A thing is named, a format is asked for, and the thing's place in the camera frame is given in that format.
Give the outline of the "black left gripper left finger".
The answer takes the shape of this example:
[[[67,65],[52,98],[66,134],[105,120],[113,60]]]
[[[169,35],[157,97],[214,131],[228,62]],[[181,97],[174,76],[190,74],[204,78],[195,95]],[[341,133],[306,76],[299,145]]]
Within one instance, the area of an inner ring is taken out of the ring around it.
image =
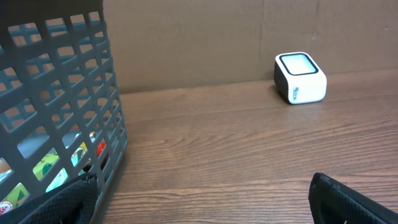
[[[1,224],[89,223],[98,197],[96,174],[85,173],[1,215]]]

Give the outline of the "orange noodle packet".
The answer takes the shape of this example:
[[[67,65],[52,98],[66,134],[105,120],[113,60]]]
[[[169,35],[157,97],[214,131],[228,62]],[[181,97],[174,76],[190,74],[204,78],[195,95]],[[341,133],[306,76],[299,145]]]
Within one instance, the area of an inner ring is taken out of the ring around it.
[[[104,141],[101,141],[96,148],[96,156],[99,157],[101,153],[103,152],[104,148],[106,147],[106,143]]]

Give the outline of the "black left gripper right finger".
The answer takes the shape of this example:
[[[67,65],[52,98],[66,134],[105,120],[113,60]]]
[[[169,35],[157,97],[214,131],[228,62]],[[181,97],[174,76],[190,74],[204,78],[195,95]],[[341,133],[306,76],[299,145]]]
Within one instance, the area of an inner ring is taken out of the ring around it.
[[[308,201],[315,224],[397,224],[397,213],[324,173],[314,174]]]

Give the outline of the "green yellow snack packet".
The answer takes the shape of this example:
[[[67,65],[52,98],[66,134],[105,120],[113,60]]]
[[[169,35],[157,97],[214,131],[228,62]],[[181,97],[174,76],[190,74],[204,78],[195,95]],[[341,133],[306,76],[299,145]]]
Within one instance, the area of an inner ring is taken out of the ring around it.
[[[71,156],[71,162],[73,166],[76,166],[79,160],[87,152],[86,144],[83,142]],[[56,152],[46,154],[32,169],[34,175],[38,180],[41,180],[47,172],[55,165],[58,161],[59,156]],[[54,179],[49,183],[45,192],[49,192],[62,184],[68,179],[68,174],[65,168],[62,168]],[[19,182],[1,201],[1,215],[10,212],[22,204],[25,198],[29,195],[28,190],[25,186]]]

